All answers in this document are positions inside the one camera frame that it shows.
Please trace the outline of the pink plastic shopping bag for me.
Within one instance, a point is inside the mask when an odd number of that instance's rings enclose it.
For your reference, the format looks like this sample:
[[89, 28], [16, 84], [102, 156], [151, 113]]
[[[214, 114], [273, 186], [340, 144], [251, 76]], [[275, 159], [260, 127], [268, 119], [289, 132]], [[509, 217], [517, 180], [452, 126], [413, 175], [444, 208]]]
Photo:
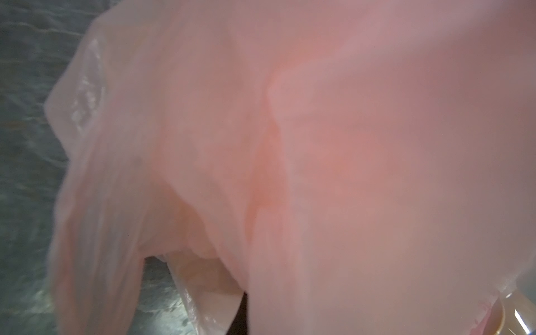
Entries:
[[60, 334], [482, 334], [535, 263], [534, 1], [121, 1], [45, 112]]

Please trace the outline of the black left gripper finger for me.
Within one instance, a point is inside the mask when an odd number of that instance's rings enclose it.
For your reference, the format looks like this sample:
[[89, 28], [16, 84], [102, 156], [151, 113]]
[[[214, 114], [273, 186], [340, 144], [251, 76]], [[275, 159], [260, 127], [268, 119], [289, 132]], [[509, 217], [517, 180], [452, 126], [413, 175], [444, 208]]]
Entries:
[[248, 295], [243, 294], [237, 314], [232, 321], [227, 335], [248, 335]]

